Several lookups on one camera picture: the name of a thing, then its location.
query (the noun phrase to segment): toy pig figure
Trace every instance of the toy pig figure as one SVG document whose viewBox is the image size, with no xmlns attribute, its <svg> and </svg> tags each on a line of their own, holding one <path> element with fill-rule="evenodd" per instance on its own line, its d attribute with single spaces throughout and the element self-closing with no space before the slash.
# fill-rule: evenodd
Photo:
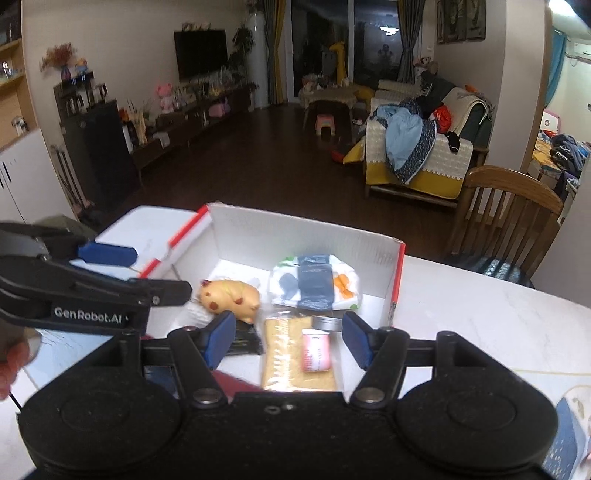
<svg viewBox="0 0 591 480">
<path fill-rule="evenodd" d="M 160 98 L 160 106 L 162 113 L 174 112 L 173 106 L 173 86 L 171 83 L 167 85 L 158 85 L 156 87 L 156 95 Z"/>
<path fill-rule="evenodd" d="M 203 280 L 199 300 L 212 313 L 230 310 L 238 320 L 250 324 L 261 306 L 258 290 L 236 280 Z"/>
</svg>

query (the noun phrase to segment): white cabinet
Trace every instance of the white cabinet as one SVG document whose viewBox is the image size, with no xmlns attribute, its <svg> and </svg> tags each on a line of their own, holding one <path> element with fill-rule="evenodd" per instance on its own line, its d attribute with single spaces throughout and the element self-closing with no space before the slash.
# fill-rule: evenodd
<svg viewBox="0 0 591 480">
<path fill-rule="evenodd" d="M 0 153 L 0 177 L 25 223 L 59 214 L 74 218 L 41 130 L 30 132 Z"/>
<path fill-rule="evenodd" d="M 0 176 L 0 222 L 22 222 L 21 212 L 14 203 L 8 185 Z"/>
</svg>

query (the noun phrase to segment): picture frame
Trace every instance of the picture frame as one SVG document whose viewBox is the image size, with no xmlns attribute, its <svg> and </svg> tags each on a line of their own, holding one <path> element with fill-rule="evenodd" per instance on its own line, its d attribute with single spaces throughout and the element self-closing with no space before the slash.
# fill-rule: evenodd
<svg viewBox="0 0 591 480">
<path fill-rule="evenodd" d="M 486 38 L 486 0 L 437 0 L 437 43 Z"/>
<path fill-rule="evenodd" d="M 466 0 L 466 39 L 486 38 L 486 0 Z"/>
<path fill-rule="evenodd" d="M 466 39 L 466 1 L 443 0 L 443 37 L 445 43 Z"/>
<path fill-rule="evenodd" d="M 443 0 L 437 0 L 437 43 L 445 43 L 444 30 L 445 13 L 443 11 Z"/>
</svg>

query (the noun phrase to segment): metal screw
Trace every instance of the metal screw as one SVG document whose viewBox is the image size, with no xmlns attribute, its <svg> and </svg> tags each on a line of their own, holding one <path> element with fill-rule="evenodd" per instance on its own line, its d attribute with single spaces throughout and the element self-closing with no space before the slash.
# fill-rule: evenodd
<svg viewBox="0 0 591 480">
<path fill-rule="evenodd" d="M 386 395 L 379 388 L 365 387 L 357 390 L 355 397 L 363 403 L 378 403 L 386 398 Z"/>
<path fill-rule="evenodd" d="M 265 407 L 265 413 L 268 413 L 269 415 L 279 415 L 281 413 L 281 409 L 275 405 L 267 405 Z"/>
<path fill-rule="evenodd" d="M 222 393 L 215 388 L 200 388 L 193 392 L 193 400 L 201 405 L 211 405 L 222 399 Z"/>
</svg>

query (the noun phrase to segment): television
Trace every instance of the television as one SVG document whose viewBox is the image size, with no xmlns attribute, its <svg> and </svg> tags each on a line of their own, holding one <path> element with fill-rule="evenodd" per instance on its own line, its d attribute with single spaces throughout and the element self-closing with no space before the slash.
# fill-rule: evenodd
<svg viewBox="0 0 591 480">
<path fill-rule="evenodd" d="M 174 32 L 174 46 L 180 80 L 215 72 L 228 62 L 225 30 Z"/>
</svg>

